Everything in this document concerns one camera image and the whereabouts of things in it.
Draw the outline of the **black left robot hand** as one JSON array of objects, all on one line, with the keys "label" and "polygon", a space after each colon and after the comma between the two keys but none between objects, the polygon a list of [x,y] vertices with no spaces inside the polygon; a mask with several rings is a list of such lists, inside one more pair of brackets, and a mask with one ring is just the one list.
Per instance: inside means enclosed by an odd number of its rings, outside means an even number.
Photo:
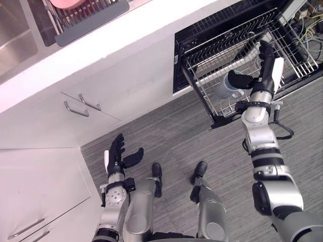
[{"label": "black left robot hand", "polygon": [[122,158],[122,153],[125,151],[124,145],[124,136],[120,133],[107,150],[108,154],[107,159],[104,159],[104,166],[108,177],[114,173],[124,174],[124,169],[133,167],[142,160],[144,155],[144,149],[142,147],[140,147],[136,153]]}]

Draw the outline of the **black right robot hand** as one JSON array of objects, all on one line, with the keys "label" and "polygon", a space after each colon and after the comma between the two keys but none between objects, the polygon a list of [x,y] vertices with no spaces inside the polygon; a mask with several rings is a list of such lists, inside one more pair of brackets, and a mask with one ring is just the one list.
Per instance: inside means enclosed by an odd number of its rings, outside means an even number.
[{"label": "black right robot hand", "polygon": [[234,70],[228,72],[228,82],[238,89],[251,89],[252,93],[265,91],[274,95],[282,78],[284,59],[275,54],[274,48],[266,41],[260,41],[259,58],[262,60],[259,76],[237,74]]}]

